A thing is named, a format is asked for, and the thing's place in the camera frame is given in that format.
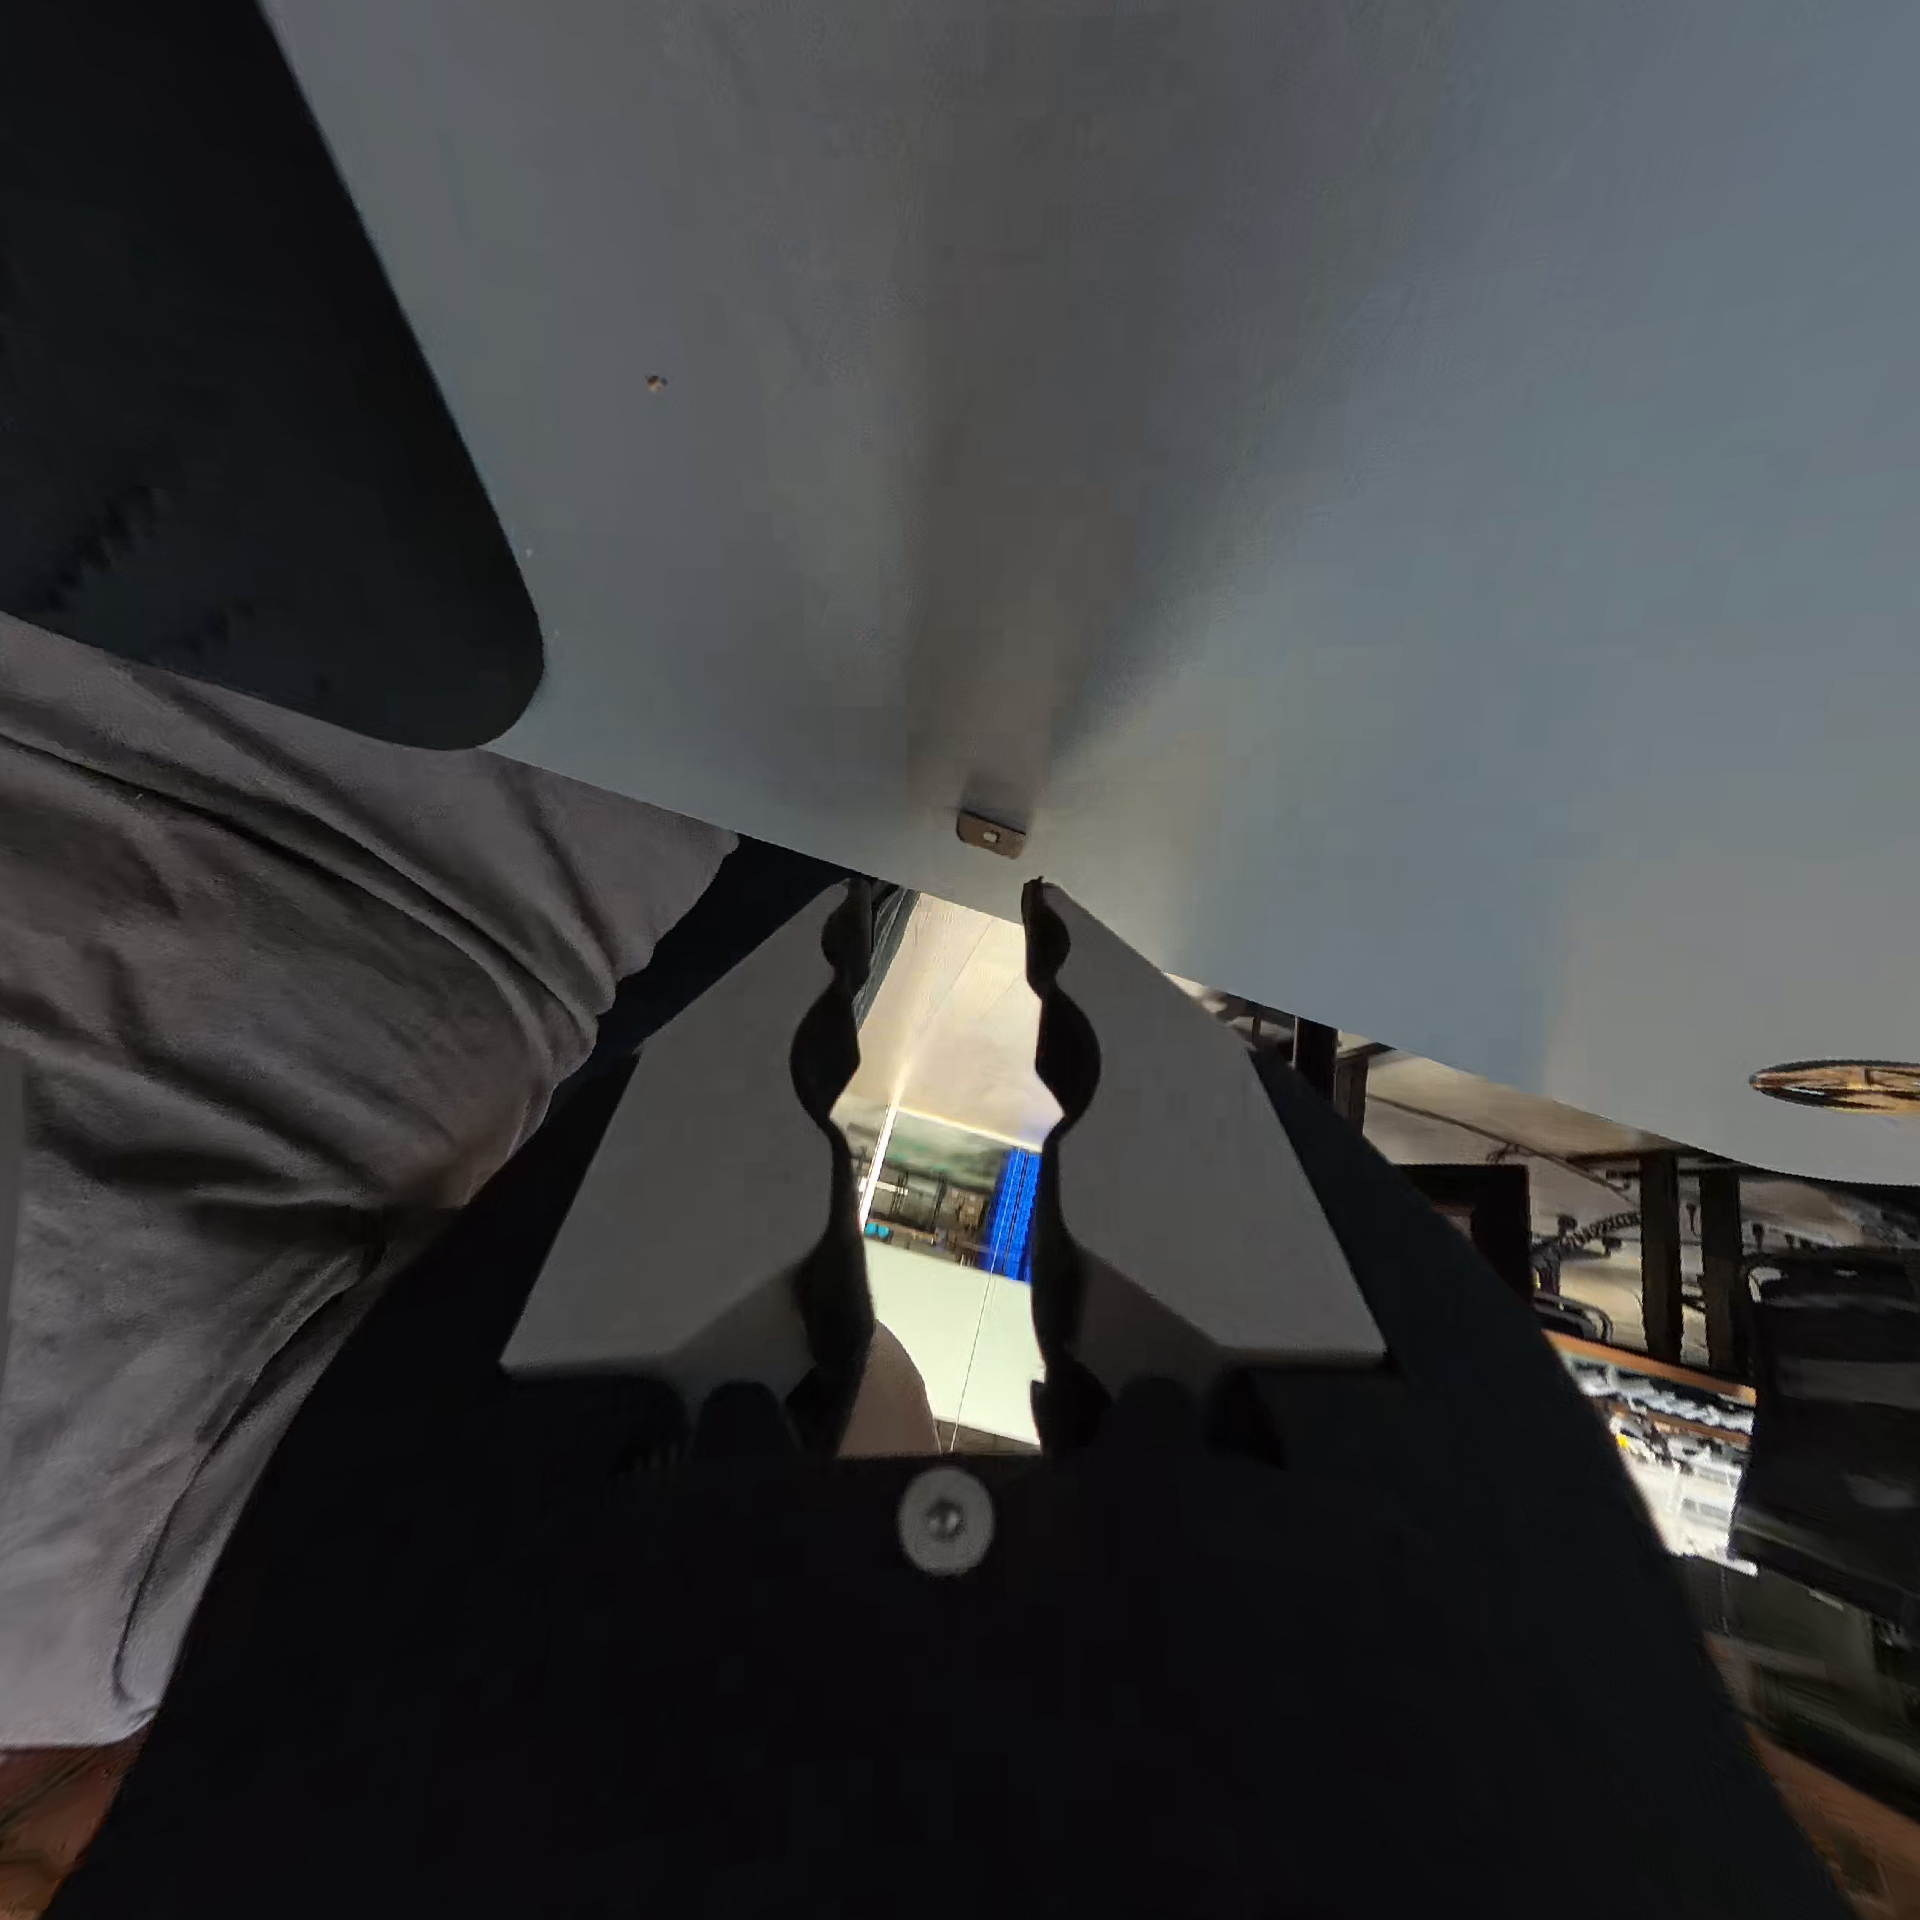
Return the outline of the black office chair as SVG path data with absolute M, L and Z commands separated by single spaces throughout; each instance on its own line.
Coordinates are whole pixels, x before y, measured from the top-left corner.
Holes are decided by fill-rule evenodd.
M 1758 1403 L 1730 1547 L 1916 1642 L 1916 1252 L 1756 1255 L 1743 1283 Z

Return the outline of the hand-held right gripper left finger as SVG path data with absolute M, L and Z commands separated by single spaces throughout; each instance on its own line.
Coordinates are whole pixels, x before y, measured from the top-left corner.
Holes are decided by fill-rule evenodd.
M 844 1447 L 873 1296 L 831 1111 L 870 968 L 873 889 L 852 879 L 644 1044 L 505 1342 L 507 1376 L 642 1382 L 687 1424 L 754 1385 L 805 1449 Z

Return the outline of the person's grey shirt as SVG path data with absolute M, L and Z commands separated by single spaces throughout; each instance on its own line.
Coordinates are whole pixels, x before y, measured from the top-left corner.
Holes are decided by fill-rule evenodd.
M 5 618 L 6 1751 L 154 1716 L 300 1403 L 734 847 Z

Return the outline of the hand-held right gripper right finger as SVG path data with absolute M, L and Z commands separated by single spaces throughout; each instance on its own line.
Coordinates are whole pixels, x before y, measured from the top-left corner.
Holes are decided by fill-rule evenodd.
M 1041 1447 L 1137 1385 L 1203 1420 L 1270 1374 L 1365 1376 L 1385 1335 L 1253 1052 L 1054 881 L 1022 895 L 1036 1070 L 1058 1106 L 1031 1231 Z

